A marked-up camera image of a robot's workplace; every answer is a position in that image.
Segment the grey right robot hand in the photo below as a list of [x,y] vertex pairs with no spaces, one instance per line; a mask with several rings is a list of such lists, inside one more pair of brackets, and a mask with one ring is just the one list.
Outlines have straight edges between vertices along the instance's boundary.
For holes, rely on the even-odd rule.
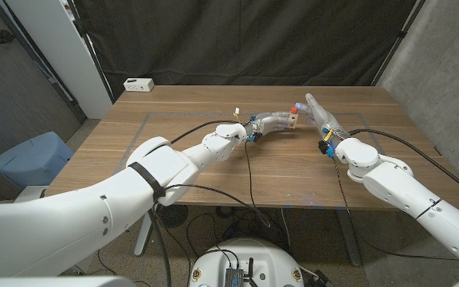
[[306,104],[297,102],[295,107],[309,114],[310,123],[316,126],[322,140],[319,142],[320,151],[330,158],[335,157],[335,150],[339,143],[350,137],[337,119],[323,108],[311,93],[305,95]]

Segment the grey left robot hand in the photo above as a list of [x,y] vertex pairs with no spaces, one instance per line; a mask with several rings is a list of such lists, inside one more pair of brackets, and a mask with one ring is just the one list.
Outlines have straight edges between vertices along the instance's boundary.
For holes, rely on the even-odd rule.
[[290,117],[289,112],[263,112],[257,114],[252,116],[245,125],[247,140],[249,142],[257,141],[270,132],[291,128],[293,124],[294,119]]

